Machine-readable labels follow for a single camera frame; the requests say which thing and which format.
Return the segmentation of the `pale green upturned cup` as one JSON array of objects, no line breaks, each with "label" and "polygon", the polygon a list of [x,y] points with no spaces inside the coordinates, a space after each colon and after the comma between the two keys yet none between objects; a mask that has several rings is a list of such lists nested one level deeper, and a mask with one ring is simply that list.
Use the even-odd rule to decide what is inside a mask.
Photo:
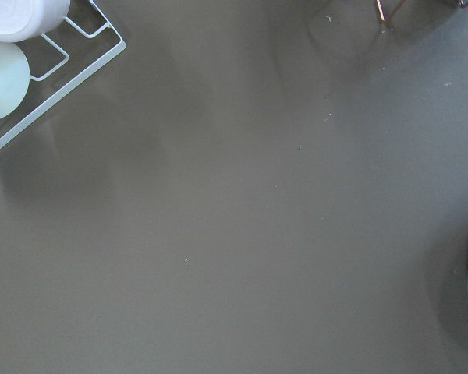
[{"label": "pale green upturned cup", "polygon": [[25,54],[14,43],[0,42],[0,119],[23,101],[30,84],[30,67]]}]

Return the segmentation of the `white upturned cup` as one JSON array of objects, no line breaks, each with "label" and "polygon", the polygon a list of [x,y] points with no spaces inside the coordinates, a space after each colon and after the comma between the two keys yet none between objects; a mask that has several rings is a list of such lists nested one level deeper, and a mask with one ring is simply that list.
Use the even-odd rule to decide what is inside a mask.
[{"label": "white upturned cup", "polygon": [[0,42],[19,42],[59,26],[70,0],[0,0]]}]

